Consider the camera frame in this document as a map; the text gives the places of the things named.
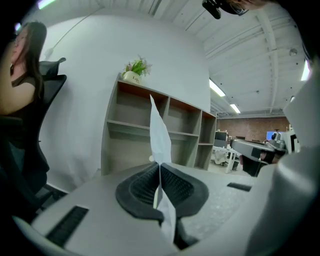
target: brick wall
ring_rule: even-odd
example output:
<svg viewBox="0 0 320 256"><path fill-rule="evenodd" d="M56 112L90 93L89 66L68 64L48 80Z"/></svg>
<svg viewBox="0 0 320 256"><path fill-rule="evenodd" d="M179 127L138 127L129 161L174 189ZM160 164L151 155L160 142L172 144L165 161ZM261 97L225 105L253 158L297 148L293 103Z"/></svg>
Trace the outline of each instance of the brick wall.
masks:
<svg viewBox="0 0 320 256"><path fill-rule="evenodd" d="M266 139L268 131L285 132L287 127L289 122L285 117L218 119L216 124L216 129L227 130L234 138L243 136L247 141L260 142Z"/></svg>

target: white paper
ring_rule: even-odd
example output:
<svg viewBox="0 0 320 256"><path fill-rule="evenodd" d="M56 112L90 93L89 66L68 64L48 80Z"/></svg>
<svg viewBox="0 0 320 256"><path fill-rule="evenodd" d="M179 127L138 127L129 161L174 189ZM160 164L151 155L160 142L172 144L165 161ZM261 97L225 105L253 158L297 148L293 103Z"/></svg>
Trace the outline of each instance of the white paper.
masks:
<svg viewBox="0 0 320 256"><path fill-rule="evenodd" d="M159 187L154 194L153 207L162 212L164 221L161 223L161 231L168 241L173 243L176 229L176 209L162 189L160 169L162 163L171 163L171 140L167 127L162 120L151 95L150 100L150 144L152 156L159 164Z"/></svg>

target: office floor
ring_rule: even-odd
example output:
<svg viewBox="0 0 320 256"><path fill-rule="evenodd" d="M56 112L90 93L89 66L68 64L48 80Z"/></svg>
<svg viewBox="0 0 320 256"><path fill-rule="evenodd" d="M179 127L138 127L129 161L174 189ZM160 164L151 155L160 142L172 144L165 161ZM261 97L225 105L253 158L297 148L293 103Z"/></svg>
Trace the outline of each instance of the office floor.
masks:
<svg viewBox="0 0 320 256"><path fill-rule="evenodd" d="M241 175L241 176L250 176L248 173L243 171L243 166L238 164L236 170L232 170L230 173L226 174L228 164L224 166L215 164L214 161L210 161L208 172L216 173L216 174L224 174L224 175Z"/></svg>

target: white flower pot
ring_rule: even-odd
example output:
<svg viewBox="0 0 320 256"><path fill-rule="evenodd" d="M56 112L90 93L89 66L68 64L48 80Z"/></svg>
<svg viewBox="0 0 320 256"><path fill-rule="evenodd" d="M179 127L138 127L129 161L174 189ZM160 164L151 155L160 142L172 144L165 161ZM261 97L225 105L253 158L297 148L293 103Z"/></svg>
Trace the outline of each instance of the white flower pot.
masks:
<svg viewBox="0 0 320 256"><path fill-rule="evenodd" d="M127 72L123 75L123 80L124 80L124 81L127 81L127 82L129 82L129 83L133 83L133 84L139 85L139 86L142 85L141 76L138 75L138 74L135 73L135 72L132 72L132 71L127 71Z"/></svg>

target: curved white wall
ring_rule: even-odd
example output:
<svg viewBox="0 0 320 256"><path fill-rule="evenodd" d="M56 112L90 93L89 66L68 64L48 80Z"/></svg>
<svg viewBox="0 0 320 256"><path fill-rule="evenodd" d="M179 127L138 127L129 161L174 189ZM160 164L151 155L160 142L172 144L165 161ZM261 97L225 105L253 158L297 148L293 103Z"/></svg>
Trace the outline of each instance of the curved white wall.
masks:
<svg viewBox="0 0 320 256"><path fill-rule="evenodd" d="M49 27L42 52L79 20ZM100 168L112 87L117 74L138 54L153 64L151 75L142 78L145 86L210 111L208 63L200 41L173 24L100 10L72 29L49 59L65 57L59 73L68 77L40 133L40 146L50 165L49 183L71 190Z"/></svg>

